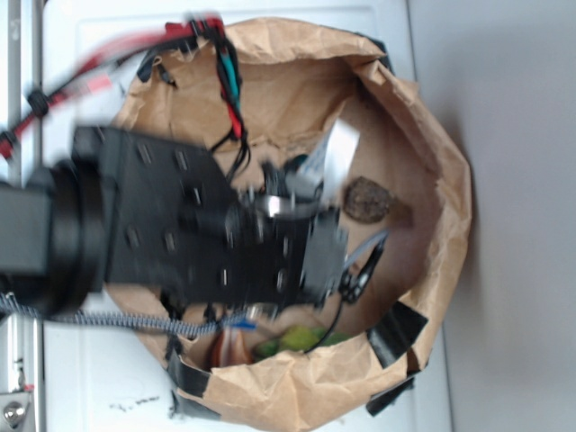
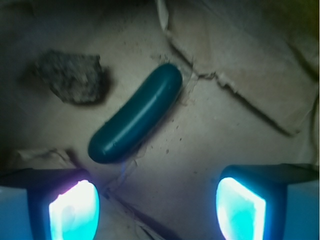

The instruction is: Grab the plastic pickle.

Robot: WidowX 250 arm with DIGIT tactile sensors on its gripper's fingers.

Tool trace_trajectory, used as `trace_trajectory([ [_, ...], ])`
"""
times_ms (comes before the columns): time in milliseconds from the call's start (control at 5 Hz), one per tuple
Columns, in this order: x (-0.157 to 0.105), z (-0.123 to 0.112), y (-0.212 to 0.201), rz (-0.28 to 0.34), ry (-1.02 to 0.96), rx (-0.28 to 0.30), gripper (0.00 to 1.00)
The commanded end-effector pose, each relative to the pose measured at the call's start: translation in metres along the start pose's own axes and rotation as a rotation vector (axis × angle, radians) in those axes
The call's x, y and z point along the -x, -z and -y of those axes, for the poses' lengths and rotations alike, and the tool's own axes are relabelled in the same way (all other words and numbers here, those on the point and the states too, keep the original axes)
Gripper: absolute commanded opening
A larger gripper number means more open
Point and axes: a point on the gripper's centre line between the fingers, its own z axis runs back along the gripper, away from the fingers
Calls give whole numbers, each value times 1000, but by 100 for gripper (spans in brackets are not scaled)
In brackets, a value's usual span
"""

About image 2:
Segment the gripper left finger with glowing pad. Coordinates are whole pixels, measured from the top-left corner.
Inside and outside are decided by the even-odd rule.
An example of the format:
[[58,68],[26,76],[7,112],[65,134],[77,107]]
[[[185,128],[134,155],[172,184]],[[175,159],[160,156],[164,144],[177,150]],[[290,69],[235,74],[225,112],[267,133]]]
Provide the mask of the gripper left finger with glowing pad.
[[93,240],[99,217],[98,190],[84,169],[0,172],[2,240]]

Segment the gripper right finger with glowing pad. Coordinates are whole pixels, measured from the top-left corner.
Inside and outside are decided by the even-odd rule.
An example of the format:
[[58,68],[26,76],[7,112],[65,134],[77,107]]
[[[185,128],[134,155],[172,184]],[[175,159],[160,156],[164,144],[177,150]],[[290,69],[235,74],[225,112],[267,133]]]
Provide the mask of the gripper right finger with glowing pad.
[[318,240],[319,167],[229,165],[221,172],[215,207],[226,240]]

